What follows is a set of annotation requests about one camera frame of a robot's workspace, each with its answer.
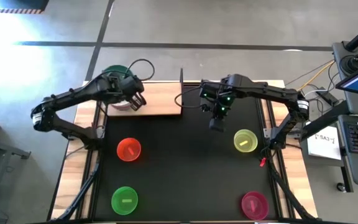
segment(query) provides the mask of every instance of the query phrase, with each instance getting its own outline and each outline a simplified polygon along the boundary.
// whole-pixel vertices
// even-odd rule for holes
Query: black table surface
[[[183,96],[198,105],[198,92]],[[277,217],[267,166],[259,166],[264,147],[255,98],[236,100],[225,119],[226,131],[209,130],[211,115],[183,109],[176,116],[110,117],[106,124],[95,221],[230,221],[248,220],[241,198],[258,191],[268,200],[266,219]],[[240,129],[253,131],[259,141],[254,152],[241,153],[233,143]],[[121,161],[116,148],[124,138],[142,145],[139,158]],[[115,190],[129,186],[139,196],[137,208],[118,215],[111,208]]]

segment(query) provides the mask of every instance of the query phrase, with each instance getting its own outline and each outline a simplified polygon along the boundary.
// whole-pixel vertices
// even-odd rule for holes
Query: green bowl
[[[234,146],[240,152],[252,152],[258,146],[258,138],[252,131],[242,129],[234,135]]]
[[[118,215],[128,215],[135,210],[137,201],[137,193],[132,187],[120,187],[111,197],[111,207]]]

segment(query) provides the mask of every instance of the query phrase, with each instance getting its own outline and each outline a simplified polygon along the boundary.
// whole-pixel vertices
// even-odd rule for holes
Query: chair wheel
[[[336,188],[338,189],[338,191],[346,193],[346,188],[345,188],[345,185],[343,183],[337,183]]]

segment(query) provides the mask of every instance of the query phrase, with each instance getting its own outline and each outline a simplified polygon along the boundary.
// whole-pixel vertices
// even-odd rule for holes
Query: wooden board
[[[269,85],[284,87],[284,82],[282,80],[265,80],[258,82],[268,82]],[[281,103],[272,103],[272,105],[276,124],[279,125],[288,113],[287,107]],[[267,113],[267,106],[265,101],[262,101],[262,106],[264,110],[264,117],[267,126],[269,127],[270,119],[269,114]],[[91,123],[94,118],[95,108],[96,102],[94,101],[89,101],[78,105],[74,123],[79,124],[83,127],[91,126]],[[102,124],[102,122],[103,116],[101,116],[101,119],[99,120],[99,125]],[[298,142],[295,140],[287,139],[287,141],[290,144],[298,145]],[[82,144],[78,141],[70,142],[68,146],[68,153],[72,150],[77,149],[80,146],[82,146]],[[60,184],[58,186],[58,192],[53,206],[51,218],[57,218],[59,215],[61,215],[79,192],[85,166],[86,151],[80,150],[78,152],[79,153],[73,154],[68,159],[66,159],[63,165],[62,176],[60,178]],[[295,147],[287,147],[283,150],[283,158],[291,191],[295,194],[297,199],[306,208],[306,210],[313,216],[317,217],[316,207],[314,205],[313,195],[311,193],[309,180],[306,173],[306,167],[303,163],[301,151]],[[91,191],[89,190],[85,198],[83,217],[87,217],[88,214],[90,192]],[[282,190],[279,190],[279,195],[284,214],[286,214],[284,217],[288,217],[287,205],[285,203],[285,196]]]
[[[173,115],[180,114],[181,108],[173,99],[181,93],[181,83],[144,83],[142,96],[147,104],[139,110],[120,111],[109,105],[108,116],[144,116],[144,115]]]

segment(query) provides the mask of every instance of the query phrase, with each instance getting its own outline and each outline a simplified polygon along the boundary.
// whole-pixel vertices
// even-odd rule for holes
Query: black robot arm
[[[86,148],[98,142],[96,130],[92,127],[82,128],[63,119],[56,112],[88,100],[102,101],[105,105],[128,101],[133,110],[146,104],[141,95],[144,91],[142,82],[135,75],[122,74],[118,71],[107,71],[98,75],[85,86],[69,89],[59,95],[45,97],[31,111],[33,127],[37,131],[58,131],[65,138],[70,136],[82,140]]]
[[[281,150],[285,147],[287,134],[297,123],[309,119],[309,103],[305,97],[296,90],[269,86],[266,82],[253,82],[242,75],[229,75],[219,83],[201,81],[201,108],[212,112],[209,128],[224,131],[224,117],[227,116],[236,98],[255,97],[283,103],[288,108],[288,115],[278,128],[273,128],[270,134],[269,149]],[[305,220],[317,220],[311,216],[296,199],[277,172],[271,159],[268,160],[269,169],[274,180],[284,191],[286,197]]]

